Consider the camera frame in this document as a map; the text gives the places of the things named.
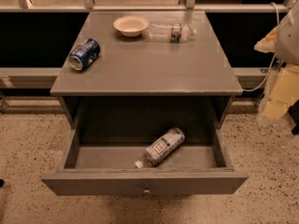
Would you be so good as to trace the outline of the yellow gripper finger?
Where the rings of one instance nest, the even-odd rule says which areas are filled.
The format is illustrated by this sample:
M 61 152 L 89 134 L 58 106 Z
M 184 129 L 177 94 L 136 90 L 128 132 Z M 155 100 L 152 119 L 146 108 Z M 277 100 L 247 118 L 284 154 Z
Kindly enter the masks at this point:
M 271 72 L 259 104 L 258 123 L 270 125 L 281 119 L 298 100 L 299 65 L 287 64 L 279 72 Z
M 263 52 L 263 53 L 268 53 L 268 52 L 275 52 L 275 44 L 276 44 L 276 39 L 277 39 L 277 32 L 278 28 L 275 27 L 273 28 L 264 38 L 262 38 L 260 41 L 258 41 L 254 49 Z

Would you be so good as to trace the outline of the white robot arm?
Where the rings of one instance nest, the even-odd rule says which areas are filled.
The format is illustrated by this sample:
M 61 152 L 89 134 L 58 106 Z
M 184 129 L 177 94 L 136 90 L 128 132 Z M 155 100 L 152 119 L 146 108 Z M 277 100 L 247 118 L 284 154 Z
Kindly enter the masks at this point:
M 299 2 L 254 49 L 273 52 L 286 66 L 271 71 L 264 88 L 264 98 L 258 108 L 258 121 L 269 125 L 281 119 L 299 101 Z

